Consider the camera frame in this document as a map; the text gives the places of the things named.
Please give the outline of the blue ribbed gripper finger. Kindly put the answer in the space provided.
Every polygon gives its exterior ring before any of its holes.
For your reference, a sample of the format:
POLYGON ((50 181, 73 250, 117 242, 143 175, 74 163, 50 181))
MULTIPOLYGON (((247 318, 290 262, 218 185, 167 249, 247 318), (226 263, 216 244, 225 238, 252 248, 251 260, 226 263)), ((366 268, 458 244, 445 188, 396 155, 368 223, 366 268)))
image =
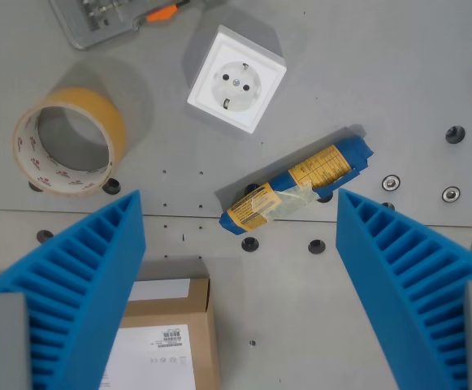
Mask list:
POLYGON ((0 274, 0 293, 26 301, 33 388, 99 388, 144 254, 134 191, 0 274))
POLYGON ((345 189, 336 248, 400 389, 467 389, 464 298, 472 253, 345 189))

